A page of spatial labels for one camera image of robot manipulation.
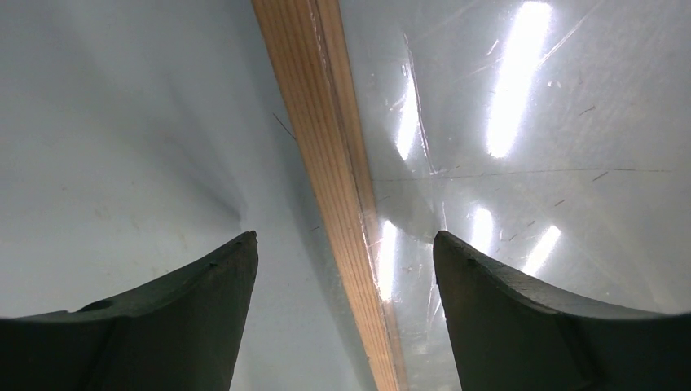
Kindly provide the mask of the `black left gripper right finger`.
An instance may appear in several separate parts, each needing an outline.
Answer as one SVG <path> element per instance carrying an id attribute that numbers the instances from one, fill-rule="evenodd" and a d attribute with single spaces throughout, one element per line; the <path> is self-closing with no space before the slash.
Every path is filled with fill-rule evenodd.
<path id="1" fill-rule="evenodd" d="M 689 389 L 689 314 L 580 296 L 447 231 L 433 255 L 462 389 Z"/>

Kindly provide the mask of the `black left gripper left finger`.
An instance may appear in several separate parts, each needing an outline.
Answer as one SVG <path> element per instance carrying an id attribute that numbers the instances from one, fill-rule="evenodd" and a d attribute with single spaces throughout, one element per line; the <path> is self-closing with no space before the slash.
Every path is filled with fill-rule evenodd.
<path id="1" fill-rule="evenodd" d="M 247 231 L 75 312 L 1 321 L 4 390 L 227 390 L 257 275 Z"/>

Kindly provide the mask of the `wooden picture frame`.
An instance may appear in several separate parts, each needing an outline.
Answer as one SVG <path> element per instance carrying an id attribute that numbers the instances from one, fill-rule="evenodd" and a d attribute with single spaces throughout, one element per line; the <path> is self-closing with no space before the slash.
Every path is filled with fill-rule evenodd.
<path id="1" fill-rule="evenodd" d="M 256 1 L 253 9 L 376 387 L 405 390 L 376 269 L 376 201 L 340 4 Z"/>

